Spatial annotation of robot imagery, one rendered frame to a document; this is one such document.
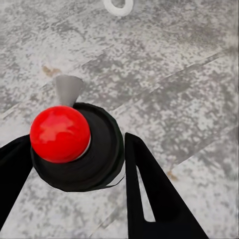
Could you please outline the pesticide atomizer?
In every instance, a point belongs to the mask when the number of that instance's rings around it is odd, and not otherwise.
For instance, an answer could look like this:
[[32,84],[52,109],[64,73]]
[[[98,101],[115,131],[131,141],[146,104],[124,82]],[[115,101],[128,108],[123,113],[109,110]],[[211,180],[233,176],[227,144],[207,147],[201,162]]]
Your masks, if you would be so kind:
[[77,103],[85,83],[62,74],[53,80],[60,105],[40,112],[30,128],[30,155],[39,177],[64,192],[116,186],[125,177],[123,135],[105,109]]

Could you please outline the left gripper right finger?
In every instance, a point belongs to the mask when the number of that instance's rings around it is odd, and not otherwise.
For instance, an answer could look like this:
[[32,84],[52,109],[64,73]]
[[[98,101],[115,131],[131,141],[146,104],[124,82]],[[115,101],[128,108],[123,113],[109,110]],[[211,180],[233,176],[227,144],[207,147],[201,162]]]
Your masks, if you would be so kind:
[[[125,133],[128,239],[209,239],[144,141]],[[144,219],[136,166],[155,222]]]

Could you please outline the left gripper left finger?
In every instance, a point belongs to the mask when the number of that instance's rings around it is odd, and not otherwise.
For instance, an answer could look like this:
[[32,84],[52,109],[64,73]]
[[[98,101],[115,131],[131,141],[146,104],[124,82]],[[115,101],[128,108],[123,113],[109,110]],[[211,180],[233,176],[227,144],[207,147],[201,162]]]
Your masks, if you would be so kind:
[[0,148],[0,230],[33,168],[30,135]]

